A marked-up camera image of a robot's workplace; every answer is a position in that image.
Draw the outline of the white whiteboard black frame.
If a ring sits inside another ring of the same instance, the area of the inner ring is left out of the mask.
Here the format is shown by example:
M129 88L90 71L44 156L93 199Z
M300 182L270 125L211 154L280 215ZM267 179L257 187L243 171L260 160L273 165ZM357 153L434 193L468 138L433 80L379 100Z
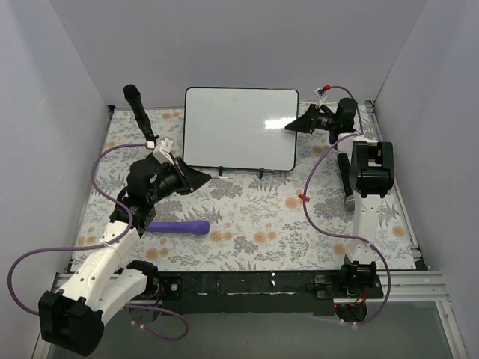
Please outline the white whiteboard black frame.
M286 88L190 87L185 92L183 159L191 166L291 171L299 94Z

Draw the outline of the red marker cap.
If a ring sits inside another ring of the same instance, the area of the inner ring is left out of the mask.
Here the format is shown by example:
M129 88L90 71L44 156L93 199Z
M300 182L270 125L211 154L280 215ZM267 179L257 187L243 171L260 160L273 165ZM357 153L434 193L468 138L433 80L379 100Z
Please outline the red marker cap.
M308 196L305 196L303 193L299 193L297 194L298 198L306 201L306 202L309 202L310 201L310 198Z

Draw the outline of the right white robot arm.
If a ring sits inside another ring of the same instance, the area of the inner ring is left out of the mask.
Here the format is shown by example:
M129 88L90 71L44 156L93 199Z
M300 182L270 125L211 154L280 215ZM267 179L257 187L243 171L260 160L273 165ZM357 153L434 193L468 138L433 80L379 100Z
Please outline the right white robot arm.
M358 104L343 98L336 111L327 106L310 105L306 112L288 123L287 131L329 133L345 195L353 201L353 232L338 278L338 288L347 297L365 294L375 286L376 258L373 249L379 212L386 195L394 185L394 150L390 142L372 141L355 129Z

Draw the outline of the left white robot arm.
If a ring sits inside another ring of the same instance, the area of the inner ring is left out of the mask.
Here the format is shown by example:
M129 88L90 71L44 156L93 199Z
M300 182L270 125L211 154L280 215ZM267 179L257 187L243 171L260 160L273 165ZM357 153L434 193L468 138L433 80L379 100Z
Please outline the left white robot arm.
M128 266L117 280L110 278L150 225L158 202L172 194L191 194L211 179L179 157L159 162L148 155L133 162L99 248L90 252L57 291L46 291L40 297L43 340L88 356L99 345L106 324L130 300L138 295L153 298L159 290L158 279L150 274L154 265Z

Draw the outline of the black silver microphone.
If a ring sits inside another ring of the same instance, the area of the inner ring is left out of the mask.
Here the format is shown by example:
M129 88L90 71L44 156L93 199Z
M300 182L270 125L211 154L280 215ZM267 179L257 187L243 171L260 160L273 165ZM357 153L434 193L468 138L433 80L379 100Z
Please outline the black silver microphone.
M337 163L340 170L341 182L344 189L345 196L345 207L349 212L354 212L355 209L355 199L353 195L353 190L350 186L349 175L350 175L350 161L346 153L337 154Z

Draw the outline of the purple foam microphone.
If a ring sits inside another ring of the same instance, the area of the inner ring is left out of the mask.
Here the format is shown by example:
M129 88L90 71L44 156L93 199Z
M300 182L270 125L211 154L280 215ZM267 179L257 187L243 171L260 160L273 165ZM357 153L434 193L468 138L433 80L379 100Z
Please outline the purple foam microphone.
M178 222L151 222L147 227L150 233L179 233L202 236L210 232L210 223L204 220Z

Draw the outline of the black microphone on stand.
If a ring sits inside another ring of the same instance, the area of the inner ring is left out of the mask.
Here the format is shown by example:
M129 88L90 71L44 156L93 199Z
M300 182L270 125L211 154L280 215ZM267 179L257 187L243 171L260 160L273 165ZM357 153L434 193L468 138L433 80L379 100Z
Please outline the black microphone on stand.
M134 84L128 84L123 88L123 95L128 102L138 124L139 129L144 135L146 141L156 143L156 136L153 134L150 119L144 109L141 101L141 94Z

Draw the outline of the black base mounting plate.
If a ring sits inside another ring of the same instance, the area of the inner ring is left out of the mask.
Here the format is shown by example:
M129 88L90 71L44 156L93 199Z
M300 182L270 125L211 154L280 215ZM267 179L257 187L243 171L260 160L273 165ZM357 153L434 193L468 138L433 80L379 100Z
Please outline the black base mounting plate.
M159 303L176 313L312 313L335 315L334 301L354 302L358 294L381 299L376 277L364 290L349 289L338 270L168 271L152 274L133 299Z

